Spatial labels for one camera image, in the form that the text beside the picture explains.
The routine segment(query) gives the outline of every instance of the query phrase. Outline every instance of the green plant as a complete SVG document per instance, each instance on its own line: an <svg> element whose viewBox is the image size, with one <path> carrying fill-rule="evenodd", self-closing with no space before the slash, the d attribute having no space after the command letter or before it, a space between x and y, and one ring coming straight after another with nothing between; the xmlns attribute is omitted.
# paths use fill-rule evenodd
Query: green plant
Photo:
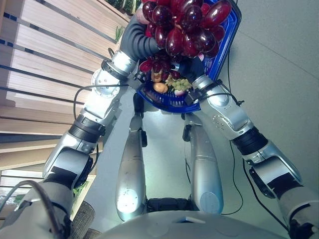
<svg viewBox="0 0 319 239"><path fill-rule="evenodd" d="M116 41L116 43L118 43L119 42L119 40L120 40L120 38L121 38L121 36L122 36L122 34L123 34L123 32L124 32L124 27L116 27L116 31L115 31L115 41Z"/></svg>

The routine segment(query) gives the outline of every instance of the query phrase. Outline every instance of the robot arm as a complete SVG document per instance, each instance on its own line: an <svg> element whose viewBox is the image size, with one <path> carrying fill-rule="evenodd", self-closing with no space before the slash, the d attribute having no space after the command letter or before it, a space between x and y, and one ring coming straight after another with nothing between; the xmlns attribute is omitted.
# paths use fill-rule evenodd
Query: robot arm
<svg viewBox="0 0 319 239"><path fill-rule="evenodd" d="M195 88L195 94L189 94L188 100L199 100L201 110L251 165L250 174L261 192L278 200L291 238L307 239L318 232L318 195L302 185L292 162L259 133L228 89L221 82L213 83L204 74L199 59L188 61L178 71L187 76Z"/></svg>

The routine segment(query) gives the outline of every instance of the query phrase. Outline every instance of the bunch of red grapes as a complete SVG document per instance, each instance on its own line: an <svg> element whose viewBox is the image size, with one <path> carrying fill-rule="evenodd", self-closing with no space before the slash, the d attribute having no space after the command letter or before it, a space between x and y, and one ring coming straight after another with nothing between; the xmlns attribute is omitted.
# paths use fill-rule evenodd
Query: bunch of red grapes
<svg viewBox="0 0 319 239"><path fill-rule="evenodd" d="M220 25L231 12L228 0L209 5L203 0L145 0L146 34L171 57L215 57L225 35Z"/></svg>

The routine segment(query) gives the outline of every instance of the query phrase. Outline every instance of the gray fabric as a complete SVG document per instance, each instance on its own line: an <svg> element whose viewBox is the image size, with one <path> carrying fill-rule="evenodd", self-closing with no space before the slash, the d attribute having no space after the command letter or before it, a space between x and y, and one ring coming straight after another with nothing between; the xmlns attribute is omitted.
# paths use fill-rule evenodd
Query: gray fabric
<svg viewBox="0 0 319 239"><path fill-rule="evenodd" d="M93 222L95 211L90 204L83 201L71 224L70 239L83 239Z"/></svg>

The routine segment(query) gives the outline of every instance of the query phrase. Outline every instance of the bunch of green grapes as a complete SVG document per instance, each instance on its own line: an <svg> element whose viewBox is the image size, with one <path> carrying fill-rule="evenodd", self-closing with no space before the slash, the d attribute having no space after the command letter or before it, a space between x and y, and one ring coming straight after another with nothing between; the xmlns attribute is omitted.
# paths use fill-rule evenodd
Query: bunch of green grapes
<svg viewBox="0 0 319 239"><path fill-rule="evenodd" d="M177 91L186 91L187 89L191 88L191 84L188 82L187 79L175 80L175 81L172 82L171 85Z"/></svg>

